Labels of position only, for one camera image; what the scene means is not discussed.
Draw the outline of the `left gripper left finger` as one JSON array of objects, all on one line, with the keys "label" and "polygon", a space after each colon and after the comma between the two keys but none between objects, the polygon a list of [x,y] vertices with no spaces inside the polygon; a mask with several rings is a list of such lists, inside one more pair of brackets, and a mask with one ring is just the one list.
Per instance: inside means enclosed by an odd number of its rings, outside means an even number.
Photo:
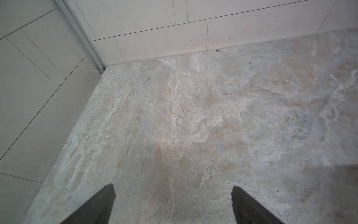
[{"label": "left gripper left finger", "polygon": [[61,224],[107,224],[116,198],[113,184],[105,185]]}]

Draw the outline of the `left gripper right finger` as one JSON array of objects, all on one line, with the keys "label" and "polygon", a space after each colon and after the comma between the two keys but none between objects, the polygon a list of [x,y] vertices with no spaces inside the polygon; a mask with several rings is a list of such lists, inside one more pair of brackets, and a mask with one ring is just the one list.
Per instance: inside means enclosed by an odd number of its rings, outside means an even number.
[{"label": "left gripper right finger", "polygon": [[231,197],[237,224],[284,224],[241,187],[234,186]]}]

